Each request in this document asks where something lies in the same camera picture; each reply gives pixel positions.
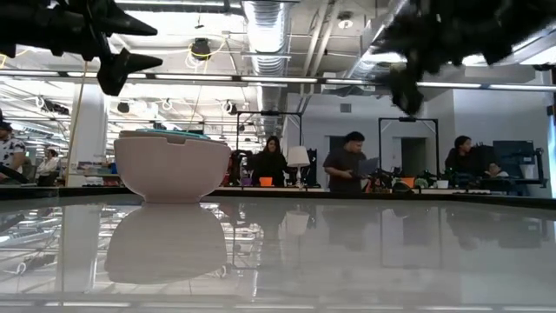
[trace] white pillar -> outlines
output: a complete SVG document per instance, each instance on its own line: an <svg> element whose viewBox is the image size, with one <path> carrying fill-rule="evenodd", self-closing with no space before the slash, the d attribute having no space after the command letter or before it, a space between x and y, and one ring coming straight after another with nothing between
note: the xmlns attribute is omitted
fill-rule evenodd
<svg viewBox="0 0 556 313"><path fill-rule="evenodd" d="M102 205L76 205L63 210L62 240L56 268L56 289L91 291L95 284L98 232Z"/></svg>
<svg viewBox="0 0 556 313"><path fill-rule="evenodd" d="M77 84L71 111L71 123L72 127L76 123L76 134L69 164L69 187L81 187L85 183L83 176L75 175L79 162L101 162L106 156L110 99L98 85L85 84L79 117L76 117L80 91L81 85Z"/></svg>

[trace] person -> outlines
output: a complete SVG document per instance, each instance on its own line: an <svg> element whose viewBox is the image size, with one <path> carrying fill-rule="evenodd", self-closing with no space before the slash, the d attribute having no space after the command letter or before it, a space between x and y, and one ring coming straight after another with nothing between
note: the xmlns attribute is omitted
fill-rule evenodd
<svg viewBox="0 0 556 313"><path fill-rule="evenodd" d="M488 170L485 171L491 178L495 177L510 177L497 163L490 163Z"/></svg>
<svg viewBox="0 0 556 313"><path fill-rule="evenodd" d="M457 173L473 174L473 165L470 156L472 141L470 137L459 136L453 142L453 148L448 153L444 162L446 169L452 169Z"/></svg>
<svg viewBox="0 0 556 313"><path fill-rule="evenodd" d="M284 171L288 169L286 158L281 153L280 140L271 136L267 140L264 150L255 156L253 184L259 184L259 178L272 177L275 187L284 187Z"/></svg>
<svg viewBox="0 0 556 313"><path fill-rule="evenodd" d="M12 136L13 129L9 123L0 122L0 165L19 173L25 162L25 144ZM13 179L0 173L0 184L16 183Z"/></svg>
<svg viewBox="0 0 556 313"><path fill-rule="evenodd" d="M58 152L52 148L44 150L44 160L36 169L38 175L37 185L41 187L50 187L54 185L52 174L56 173L58 168Z"/></svg>
<svg viewBox="0 0 556 313"><path fill-rule="evenodd" d="M361 152L365 137L357 131L344 137L344 146L330 151L324 161L324 171L330 175L328 187L332 192L362 192L361 177L357 175L359 161L367 159Z"/></svg>

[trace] black jacket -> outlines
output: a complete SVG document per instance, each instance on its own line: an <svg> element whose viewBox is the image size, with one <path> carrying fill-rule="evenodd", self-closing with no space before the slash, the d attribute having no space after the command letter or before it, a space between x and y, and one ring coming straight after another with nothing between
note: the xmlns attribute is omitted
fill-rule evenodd
<svg viewBox="0 0 556 313"><path fill-rule="evenodd" d="M284 186L284 171L288 168L286 158L282 153L260 152L254 158L254 171L252 181L254 185L259 184L259 178L272 177L275 187Z"/></svg>

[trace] orange container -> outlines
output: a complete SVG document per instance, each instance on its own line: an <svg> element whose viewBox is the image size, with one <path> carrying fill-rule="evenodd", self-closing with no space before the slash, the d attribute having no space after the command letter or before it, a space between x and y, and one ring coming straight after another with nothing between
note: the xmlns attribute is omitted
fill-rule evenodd
<svg viewBox="0 0 556 313"><path fill-rule="evenodd" d="M261 187L272 187L272 177L261 177L259 183L261 183Z"/></svg>
<svg viewBox="0 0 556 313"><path fill-rule="evenodd" d="M413 188L415 186L415 177L403 177L401 181L404 182L409 188Z"/></svg>

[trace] ductwork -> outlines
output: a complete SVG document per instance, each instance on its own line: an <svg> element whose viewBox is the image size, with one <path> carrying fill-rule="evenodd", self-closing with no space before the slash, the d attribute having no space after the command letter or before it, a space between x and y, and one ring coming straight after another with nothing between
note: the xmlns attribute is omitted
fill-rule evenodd
<svg viewBox="0 0 556 313"><path fill-rule="evenodd" d="M286 53L288 41L289 12L291 3L270 1L247 1L243 10L248 19L247 33L251 52L275 53L277 57L252 57L253 70L258 76L274 77L286 74ZM281 88L258 86L257 103L259 110L284 111ZM274 134L276 119L262 119L265 134Z"/></svg>
<svg viewBox="0 0 556 313"><path fill-rule="evenodd" d="M409 6L409 0L391 0L388 5L388 13L375 18L371 24L364 29L361 37L361 43L363 47L367 48L361 52L361 57L359 57L351 69L345 73L345 78L366 79L389 71L388 66L385 67L383 64L373 62L371 60L371 56L376 50L373 43L380 37L383 30L386 29L386 27L388 27L400 13L406 11ZM556 24L551 24L545 30L538 31L523 42L515 44L514 55L509 57L505 62L503 62L503 64L520 63L525 61L528 57L542 52L542 50L535 49L536 46L541 46L540 44L537 44L539 39L543 37L549 38L548 35L551 35L555 28ZM550 43L545 44L544 46L550 47L553 45L554 43ZM486 63L477 63L474 65L481 66L486 65Z"/></svg>
<svg viewBox="0 0 556 313"><path fill-rule="evenodd" d="M345 78L364 79L369 77L369 75L375 75L373 70L377 67L377 63L371 62L369 59L376 49L373 43L381 35L382 31L392 23L395 17L408 6L409 0L391 0L388 4L388 13L377 17L365 28L361 38L364 46L368 46L368 48L361 53L361 56L344 76Z"/></svg>

